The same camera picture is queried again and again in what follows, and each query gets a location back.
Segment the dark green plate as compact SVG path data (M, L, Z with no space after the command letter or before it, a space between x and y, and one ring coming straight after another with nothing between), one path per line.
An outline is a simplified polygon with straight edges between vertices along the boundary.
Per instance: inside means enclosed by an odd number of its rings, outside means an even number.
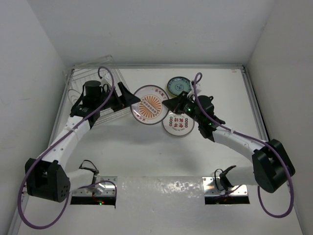
M191 82L183 76L173 77L167 83L167 90L173 96L178 96L183 91L189 93L191 91Z

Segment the white plate red characters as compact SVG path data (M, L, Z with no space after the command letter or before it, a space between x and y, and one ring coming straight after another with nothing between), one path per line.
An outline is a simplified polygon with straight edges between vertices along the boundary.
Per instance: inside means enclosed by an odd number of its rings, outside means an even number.
M174 114L170 112L162 121L165 132L174 137L185 137L189 135L195 126L195 121L186 114Z

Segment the white floral plate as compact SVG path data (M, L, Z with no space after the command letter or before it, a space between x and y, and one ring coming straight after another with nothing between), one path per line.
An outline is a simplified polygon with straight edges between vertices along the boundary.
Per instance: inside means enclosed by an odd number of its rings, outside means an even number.
M156 85L146 85L137 89L134 93L140 101L131 106L133 117L145 125L155 125L162 122L168 115L169 109L163 105L163 101L169 99L166 91Z

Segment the white plate green rim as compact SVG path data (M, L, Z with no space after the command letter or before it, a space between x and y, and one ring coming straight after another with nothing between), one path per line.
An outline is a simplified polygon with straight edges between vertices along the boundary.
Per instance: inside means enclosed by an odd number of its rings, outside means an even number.
M72 105L80 98L81 93L74 89L69 89L67 92L67 97Z

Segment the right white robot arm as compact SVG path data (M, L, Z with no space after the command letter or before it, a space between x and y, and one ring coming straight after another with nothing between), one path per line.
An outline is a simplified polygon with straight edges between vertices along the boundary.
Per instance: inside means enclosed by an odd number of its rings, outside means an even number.
M261 141L250 139L244 134L222 128L225 123L214 114L213 97L200 95L196 100L187 92L163 101L163 105L175 114L186 114L198 123L198 130L205 139L227 146L252 162L247 170L235 165L223 170L219 175L220 185L227 190L235 185L258 185L269 193L274 193L295 168L282 143L276 139Z

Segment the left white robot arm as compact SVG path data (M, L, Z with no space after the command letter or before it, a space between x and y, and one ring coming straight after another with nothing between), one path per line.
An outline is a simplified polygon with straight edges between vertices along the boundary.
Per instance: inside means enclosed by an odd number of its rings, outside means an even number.
M27 193L42 199L63 202L71 191L95 183L98 170L80 167L65 173L67 162L82 137L94 126L100 112L123 110L139 103L140 99L119 82L121 95L114 87L91 80L83 85L83 92L71 108L66 125L52 145L37 159L25 164Z

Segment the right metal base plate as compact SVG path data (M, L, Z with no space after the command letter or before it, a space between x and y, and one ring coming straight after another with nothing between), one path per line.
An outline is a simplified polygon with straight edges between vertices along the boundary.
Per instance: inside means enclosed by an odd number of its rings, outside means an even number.
M217 196L248 196L247 186L246 185L236 185L234 187L228 187L225 190L218 176L207 176L202 178L202 186L204 195L206 197L217 197Z

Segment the metal base plate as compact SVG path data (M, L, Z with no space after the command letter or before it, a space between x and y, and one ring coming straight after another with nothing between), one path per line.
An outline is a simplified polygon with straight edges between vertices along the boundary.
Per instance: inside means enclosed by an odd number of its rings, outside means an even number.
M228 187L225 190L218 176L207 176L202 178L202 186L204 195L206 197L217 197L217 196L248 196L247 186L246 185L236 185L234 187Z
M101 176L97 179L98 182L94 186L80 187L72 192L73 196L87 196L92 194L96 197L100 196L116 196L117 177L116 176Z

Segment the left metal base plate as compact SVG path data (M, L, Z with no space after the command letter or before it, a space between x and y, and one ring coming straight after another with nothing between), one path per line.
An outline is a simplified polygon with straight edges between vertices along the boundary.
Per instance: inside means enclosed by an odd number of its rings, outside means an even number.
M72 192L73 196L87 196L92 194L96 197L100 196L116 196L117 177L116 176L101 176L97 179L98 182L94 186L80 187Z

